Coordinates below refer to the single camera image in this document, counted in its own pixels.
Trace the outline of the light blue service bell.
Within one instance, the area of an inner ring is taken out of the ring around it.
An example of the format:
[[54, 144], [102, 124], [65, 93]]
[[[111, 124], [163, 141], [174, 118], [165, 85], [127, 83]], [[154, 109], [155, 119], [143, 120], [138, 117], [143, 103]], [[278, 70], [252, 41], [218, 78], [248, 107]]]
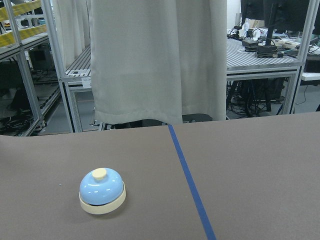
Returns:
[[87, 173], [79, 185], [81, 208], [93, 215], [103, 215], [119, 208], [127, 192], [121, 175], [114, 169], [101, 167]]

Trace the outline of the black monitor on stand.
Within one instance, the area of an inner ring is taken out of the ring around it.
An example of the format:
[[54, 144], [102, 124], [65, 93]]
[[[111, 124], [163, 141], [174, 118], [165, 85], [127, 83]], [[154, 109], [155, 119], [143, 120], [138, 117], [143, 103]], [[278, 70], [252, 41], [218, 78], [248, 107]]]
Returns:
[[241, 16], [242, 24], [246, 19], [262, 20], [267, 28], [267, 36], [263, 39], [265, 45], [257, 45], [255, 55], [258, 58], [295, 56], [276, 48], [272, 40], [274, 30], [302, 32], [305, 26], [308, 7], [320, 11], [315, 4], [308, 0], [242, 0]]

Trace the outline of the aluminium frame rack left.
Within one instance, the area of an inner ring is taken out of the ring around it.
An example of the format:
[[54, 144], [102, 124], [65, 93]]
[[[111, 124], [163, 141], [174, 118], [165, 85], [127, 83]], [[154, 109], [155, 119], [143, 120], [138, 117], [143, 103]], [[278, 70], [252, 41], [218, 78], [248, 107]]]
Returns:
[[0, 133], [37, 135], [60, 98], [40, 0], [0, 2]]

